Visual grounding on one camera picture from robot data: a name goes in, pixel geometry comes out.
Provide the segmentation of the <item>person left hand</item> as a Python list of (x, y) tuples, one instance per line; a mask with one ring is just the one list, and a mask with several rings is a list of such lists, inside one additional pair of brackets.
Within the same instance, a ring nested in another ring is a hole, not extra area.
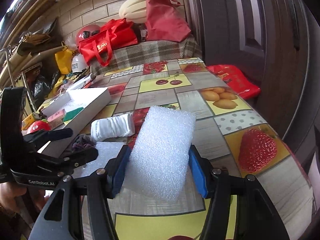
[(22, 187), (13, 182), (1, 183), (1, 206), (12, 212), (19, 212), (20, 208), (17, 205), (16, 197), (24, 195), (27, 191), (25, 187)]

